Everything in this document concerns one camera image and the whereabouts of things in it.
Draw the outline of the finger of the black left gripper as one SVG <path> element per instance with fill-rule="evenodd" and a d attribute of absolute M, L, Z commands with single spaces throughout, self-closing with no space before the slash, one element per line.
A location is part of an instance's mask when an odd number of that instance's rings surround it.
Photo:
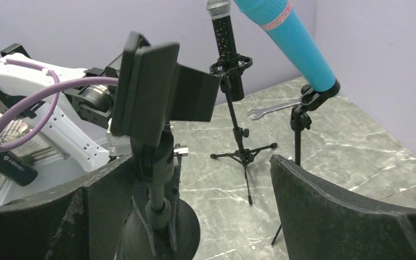
<path fill-rule="evenodd" d="M 170 202 L 171 214 L 168 224 L 168 232 L 173 251 L 177 251 L 176 220 L 179 202 L 179 185 L 181 176 L 182 158 L 174 159 L 174 172 L 170 181 L 167 183 L 167 199 Z"/>
<path fill-rule="evenodd" d="M 156 256 L 155 228 L 158 225 L 158 216 L 152 208 L 147 188 L 144 186 L 139 186 L 138 190 L 134 192 L 133 206 L 132 255 Z"/>

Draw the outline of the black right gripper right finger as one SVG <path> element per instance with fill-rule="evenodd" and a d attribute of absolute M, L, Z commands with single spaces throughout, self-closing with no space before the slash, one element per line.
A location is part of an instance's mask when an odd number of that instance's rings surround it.
<path fill-rule="evenodd" d="M 290 259 L 416 259 L 416 209 L 322 179 L 281 155 L 271 179 Z"/>

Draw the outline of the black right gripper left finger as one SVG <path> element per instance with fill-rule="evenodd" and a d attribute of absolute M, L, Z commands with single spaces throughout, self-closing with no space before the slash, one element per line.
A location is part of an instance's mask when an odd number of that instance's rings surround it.
<path fill-rule="evenodd" d="M 0 259 L 113 259 L 134 184 L 123 156 L 0 206 Z"/>

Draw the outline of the black round base mic stand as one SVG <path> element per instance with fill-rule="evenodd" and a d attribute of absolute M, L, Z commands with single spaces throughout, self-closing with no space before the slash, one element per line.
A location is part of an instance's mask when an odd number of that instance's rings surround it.
<path fill-rule="evenodd" d="M 147 188 L 158 216 L 156 256 L 132 255 L 132 212 L 122 232 L 118 259 L 192 259 L 200 243 L 198 217 L 179 195 L 176 220 L 177 251 L 171 248 L 171 214 L 167 183 L 173 176 L 177 153 L 171 121 L 209 122 L 220 77 L 178 63 L 177 42 L 151 45 L 139 32 L 125 43 L 115 91 L 110 132 L 126 136 L 131 146 L 136 184 Z"/>

